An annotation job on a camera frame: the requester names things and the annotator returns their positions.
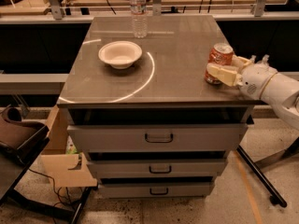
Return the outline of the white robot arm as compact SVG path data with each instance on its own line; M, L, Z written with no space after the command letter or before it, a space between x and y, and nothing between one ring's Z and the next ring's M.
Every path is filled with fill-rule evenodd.
M275 114L299 130L299 81L281 74L267 61L233 56L230 65L208 63L207 73L251 100L270 105Z

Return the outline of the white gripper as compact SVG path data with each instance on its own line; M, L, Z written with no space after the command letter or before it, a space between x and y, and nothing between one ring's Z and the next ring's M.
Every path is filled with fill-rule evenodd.
M209 63L206 66L206 80L211 84L223 83L230 87L242 82L241 93L250 99L260 100L265 86L277 72L268 64L252 64L250 59L234 55L232 66Z

